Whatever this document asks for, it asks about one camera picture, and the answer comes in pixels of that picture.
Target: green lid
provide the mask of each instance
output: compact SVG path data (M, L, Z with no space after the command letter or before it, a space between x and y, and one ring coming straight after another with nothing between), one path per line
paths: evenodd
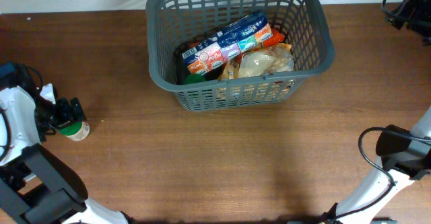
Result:
M184 84L201 83L205 81L207 80L205 79L204 76L200 74L191 74L184 80Z
M81 130L82 122L75 122L72 125L59 130L59 132L65 136L75 135L79 130Z

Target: brown wooden surface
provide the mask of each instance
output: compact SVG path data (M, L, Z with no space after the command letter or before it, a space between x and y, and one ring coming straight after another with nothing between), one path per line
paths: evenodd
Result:
M431 103L431 48L418 36L388 26L379 5L324 9L335 62L280 104L182 109L150 79L144 11L1 15L0 61L31 65L60 96L79 97L92 134L44 146L111 209L169 221L320 215L370 170L359 134L410 129ZM375 141L366 137L373 159ZM430 200L425 177L378 215L429 223Z

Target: gray plastic basket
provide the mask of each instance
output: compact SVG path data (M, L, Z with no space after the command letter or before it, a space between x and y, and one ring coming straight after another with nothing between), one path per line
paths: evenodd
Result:
M285 100L306 78L328 69L335 55L319 0L148 0L146 10L151 78L188 110ZM203 40L257 10L292 45L294 71L177 85L176 57L186 49L183 42Z

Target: basket rim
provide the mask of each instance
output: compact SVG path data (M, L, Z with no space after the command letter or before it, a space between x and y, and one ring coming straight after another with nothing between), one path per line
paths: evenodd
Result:
M196 91L203 90L209 88L218 88L218 87L227 87L227 86L237 86L243 84L256 84L256 83L264 83L265 81L271 82L276 80L291 80L291 79L299 79L299 78L307 78L318 75L326 71L332 64L335 59L335 49L333 46L332 39L329 35L329 28L327 25L327 21L325 18L325 14L323 13L322 6L319 0L310 0L312 6L307 7L309 13L314 14L314 18L316 19L317 27L319 28L319 32L321 33L321 38L323 39L323 44L325 45L325 49L327 51L326 57L321 62L321 64L313 69L304 70L304 71L290 71L290 72L281 72L274 73L273 75L268 76L256 76L256 77L248 77L242 79L228 80L228 81L206 81L202 83L194 83L190 85L177 85L173 83L167 82L160 74L157 69L158 55L156 52L158 47L156 43L156 5L159 4L159 0L147 0L146 4L146 13L147 13L147 46L148 46L148 56L149 56L149 69L150 69L150 77L159 87L165 89L166 91L171 91L174 93L184 92L184 91Z

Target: black wire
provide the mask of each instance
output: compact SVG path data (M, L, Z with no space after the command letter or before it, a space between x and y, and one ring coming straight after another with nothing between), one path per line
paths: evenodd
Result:
M387 16L389 16L391 18L394 18L394 19L402 21L402 22L407 22L407 23L410 23L410 24L431 27L431 22L426 22L426 21L423 21L423 20L415 20L415 19L410 19L410 18L407 18L407 17L395 15L394 13L388 11L386 9L385 5L386 5L386 0L383 0L383 2L382 2L383 13L385 13Z
M42 79L42 75L39 73L39 71L37 71L35 68L29 67L29 66L25 66L26 69L29 69L31 71L33 71L33 73L35 73L40 80L40 86L39 86L39 90L38 93L40 94L40 92L42 92L42 88L43 88L43 79Z
M5 121L6 132L7 132L6 145L5 146L1 146L3 148L3 153L0 155L0 161L3 161L3 159L6 157L7 153L9 152L9 149L11 147L12 134L11 134L11 129L10 129L10 126L9 126L9 121L7 120L5 111L3 109L0 109L0 114L2 115L3 120Z
M362 157L365 159L365 161L367 163L369 163L372 167L375 167L376 169L378 169L379 171L381 171L382 173L384 173L388 177L388 179L389 179L389 187L387 188L387 190L383 194L381 194L376 200L374 200L370 204L366 205L365 207L362 207L362 208L359 208L359 209L356 209L356 210L349 211L349 212L346 212L344 214L338 215L338 216L336 216L332 220L332 222L334 222L334 221L336 221L336 220L338 220L338 219L340 219L342 217L345 217L345 216L348 216L348 215L351 215L351 214L354 214L354 213L358 213L360 211L365 211L366 209L374 206L379 201L381 201L386 195L388 195L390 193L390 191L392 190L392 188L396 185L396 183L395 183L392 175L388 171L384 170L382 167L380 167L379 165L377 165L373 161L371 161L366 156L366 154L364 152L364 148L362 147L362 139L365 137L365 135L367 133L372 132L372 131L381 131L382 133L389 133L389 134L392 134L392 135L395 135L395 136L398 136L398 137L402 137L404 139L409 139L409 140L412 140L412 141L418 141L418 142L423 143L423 144L425 144L427 146L431 146L431 139L424 139L424 138L421 138L421 137L415 137L415 136L412 136L412 135L397 133L395 131L388 130L387 128L384 128L384 127L371 127L371 128L368 128L368 129L364 130L361 133L361 135L359 136L359 139L358 139L359 152L361 153Z

